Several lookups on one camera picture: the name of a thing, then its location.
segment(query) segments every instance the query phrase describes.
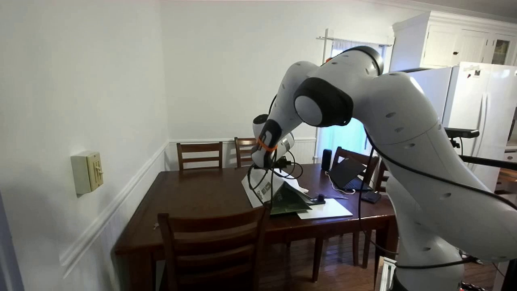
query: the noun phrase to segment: kitchen cabinet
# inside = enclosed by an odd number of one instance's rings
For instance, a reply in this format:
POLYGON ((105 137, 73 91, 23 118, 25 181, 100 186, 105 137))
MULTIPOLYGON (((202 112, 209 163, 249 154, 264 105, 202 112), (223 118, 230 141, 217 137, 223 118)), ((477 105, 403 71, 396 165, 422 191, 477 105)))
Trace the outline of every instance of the kitchen cabinet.
POLYGON ((517 163, 517 152, 504 152, 504 158, 517 163))
POLYGON ((393 29, 391 71, 516 61, 517 24, 512 23, 430 11, 393 29))

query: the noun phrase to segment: wooden floor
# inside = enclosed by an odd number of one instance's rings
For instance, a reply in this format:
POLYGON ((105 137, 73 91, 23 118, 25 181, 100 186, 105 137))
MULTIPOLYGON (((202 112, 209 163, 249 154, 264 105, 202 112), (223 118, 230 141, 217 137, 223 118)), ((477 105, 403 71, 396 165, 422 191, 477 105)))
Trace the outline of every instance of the wooden floor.
MULTIPOLYGON (((323 251, 320 280, 311 281, 314 241, 296 241, 291 255, 283 244, 267 246, 260 273, 264 291, 374 291, 374 246, 367 268, 353 265, 351 234, 332 238, 323 251)), ((491 265, 466 265, 466 283, 491 291, 496 268, 491 265)))

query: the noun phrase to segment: chair leg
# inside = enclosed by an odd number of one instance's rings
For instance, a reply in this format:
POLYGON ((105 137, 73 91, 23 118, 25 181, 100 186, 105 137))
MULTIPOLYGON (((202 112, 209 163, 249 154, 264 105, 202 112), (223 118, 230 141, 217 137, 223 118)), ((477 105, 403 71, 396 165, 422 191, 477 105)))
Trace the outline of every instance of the chair leg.
POLYGON ((354 265, 359 265, 359 233, 353 233, 353 257, 354 257, 354 265))
POLYGON ((286 241, 286 254, 291 255, 291 241, 286 241))
POLYGON ((364 267, 364 268, 369 267, 370 239, 372 239, 372 230, 367 230, 367 231, 365 231, 365 246, 364 246, 364 252, 362 252, 362 267, 364 267))
POLYGON ((315 246, 314 246, 314 264, 312 264, 312 278, 311 278, 311 281, 319 281, 322 254, 323 254, 323 244, 325 244, 325 239, 323 239, 323 238, 317 238, 317 239, 315 239, 315 246))

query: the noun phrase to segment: ceiling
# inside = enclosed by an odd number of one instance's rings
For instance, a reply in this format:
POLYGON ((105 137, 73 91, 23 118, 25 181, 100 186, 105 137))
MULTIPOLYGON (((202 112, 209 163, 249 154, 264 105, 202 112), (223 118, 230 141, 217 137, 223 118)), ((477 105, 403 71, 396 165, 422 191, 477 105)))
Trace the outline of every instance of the ceiling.
POLYGON ((517 23, 517 0, 416 0, 433 7, 470 10, 517 23))

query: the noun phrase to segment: window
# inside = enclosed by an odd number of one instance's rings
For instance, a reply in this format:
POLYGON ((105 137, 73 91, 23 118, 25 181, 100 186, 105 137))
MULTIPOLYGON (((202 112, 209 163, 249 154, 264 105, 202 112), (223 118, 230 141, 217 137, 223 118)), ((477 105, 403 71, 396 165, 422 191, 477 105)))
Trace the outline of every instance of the window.
MULTIPOLYGON (((386 60, 386 57, 390 53, 386 45, 353 42, 353 40, 332 40, 332 57, 341 53, 343 50, 348 50, 351 47, 357 47, 357 45, 369 45, 369 47, 375 49, 382 55, 383 60, 386 60)), ((367 133, 364 129, 364 125, 356 118, 353 118, 348 126, 332 126, 332 128, 319 129, 319 139, 317 139, 319 155, 323 152, 323 149, 335 150, 336 147, 343 147, 343 149, 359 152, 359 154, 369 154, 372 149, 372 146, 367 139, 367 133)))

